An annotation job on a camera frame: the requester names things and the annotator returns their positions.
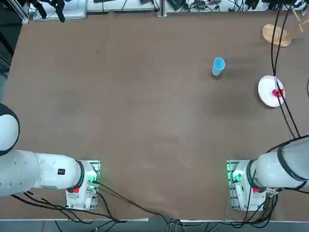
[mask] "black sticker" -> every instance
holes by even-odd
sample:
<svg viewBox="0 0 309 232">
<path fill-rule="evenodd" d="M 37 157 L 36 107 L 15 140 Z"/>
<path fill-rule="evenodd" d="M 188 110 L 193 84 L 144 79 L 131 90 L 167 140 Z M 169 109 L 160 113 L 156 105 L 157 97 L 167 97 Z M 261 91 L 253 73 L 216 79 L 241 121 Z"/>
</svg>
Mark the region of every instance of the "black sticker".
<svg viewBox="0 0 309 232">
<path fill-rule="evenodd" d="M 64 175 L 66 173 L 65 169 L 59 168 L 58 169 L 58 175 Z"/>
</svg>

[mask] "brown table surface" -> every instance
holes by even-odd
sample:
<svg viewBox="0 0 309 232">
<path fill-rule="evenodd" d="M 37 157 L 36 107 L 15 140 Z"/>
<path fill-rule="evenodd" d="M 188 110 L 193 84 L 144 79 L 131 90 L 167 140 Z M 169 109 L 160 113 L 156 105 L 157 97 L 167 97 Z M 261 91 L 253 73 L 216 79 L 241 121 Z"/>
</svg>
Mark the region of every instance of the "brown table surface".
<svg viewBox="0 0 309 232">
<path fill-rule="evenodd" d="M 227 159 L 254 159 L 291 136 L 257 83 L 272 74 L 261 36 L 275 13 L 93 15 L 22 27 L 4 103 L 18 115 L 17 148 L 101 160 L 101 181 L 146 208 L 223 220 Z M 289 17 L 286 28 L 295 22 Z M 282 48 L 277 75 L 302 135 L 309 131 L 308 30 Z M 212 77 L 223 57 L 221 79 Z M 40 190 L 65 205 L 63 191 Z M 149 214 L 109 194 L 117 218 Z M 62 218 L 1 198 L 0 218 Z M 283 192 L 274 220 L 309 221 L 308 197 Z M 105 213 L 103 204 L 97 212 Z M 83 214 L 83 218 L 95 219 Z M 229 207 L 227 219 L 243 214 Z"/>
</svg>

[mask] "white plate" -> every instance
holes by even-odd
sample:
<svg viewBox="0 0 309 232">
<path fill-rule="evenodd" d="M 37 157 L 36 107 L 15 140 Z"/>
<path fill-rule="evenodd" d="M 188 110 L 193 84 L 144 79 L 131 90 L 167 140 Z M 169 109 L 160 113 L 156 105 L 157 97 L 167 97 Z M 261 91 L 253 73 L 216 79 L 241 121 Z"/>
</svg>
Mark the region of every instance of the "white plate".
<svg viewBox="0 0 309 232">
<path fill-rule="evenodd" d="M 280 89 L 283 89 L 283 84 L 278 78 L 277 80 L 278 80 Z M 270 107 L 279 106 L 278 98 L 272 94 L 272 91 L 274 89 L 276 89 L 276 82 L 273 76 L 264 76 L 259 81 L 259 85 L 257 88 L 259 97 L 265 105 L 268 105 Z M 280 99 L 280 104 L 282 104 L 283 98 L 279 97 L 279 99 Z"/>
</svg>

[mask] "blue cup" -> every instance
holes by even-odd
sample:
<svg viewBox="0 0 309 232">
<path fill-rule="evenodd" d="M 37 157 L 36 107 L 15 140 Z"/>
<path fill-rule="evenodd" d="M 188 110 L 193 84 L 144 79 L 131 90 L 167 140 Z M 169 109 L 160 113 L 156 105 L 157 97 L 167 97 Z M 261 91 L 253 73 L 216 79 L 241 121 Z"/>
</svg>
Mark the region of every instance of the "blue cup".
<svg viewBox="0 0 309 232">
<path fill-rule="evenodd" d="M 224 67 L 225 67 L 224 59 L 222 59 L 221 57 L 217 57 L 216 59 L 214 59 L 211 72 L 214 76 L 218 76 L 222 72 Z"/>
</svg>

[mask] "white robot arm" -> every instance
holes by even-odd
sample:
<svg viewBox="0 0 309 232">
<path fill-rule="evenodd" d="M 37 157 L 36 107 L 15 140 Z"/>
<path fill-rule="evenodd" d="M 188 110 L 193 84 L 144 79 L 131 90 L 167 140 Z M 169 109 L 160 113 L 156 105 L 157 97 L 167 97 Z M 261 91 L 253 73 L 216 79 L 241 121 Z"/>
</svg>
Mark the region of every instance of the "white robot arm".
<svg viewBox="0 0 309 232">
<path fill-rule="evenodd" d="M 287 141 L 255 160 L 241 160 L 233 174 L 240 210 L 255 211 L 265 201 L 266 188 L 309 187 L 309 136 Z"/>
<path fill-rule="evenodd" d="M 66 189 L 68 207 L 95 208 L 97 185 L 92 181 L 98 180 L 98 173 L 92 163 L 64 155 L 15 150 L 19 131 L 16 114 L 0 103 L 0 196 L 31 188 Z"/>
</svg>

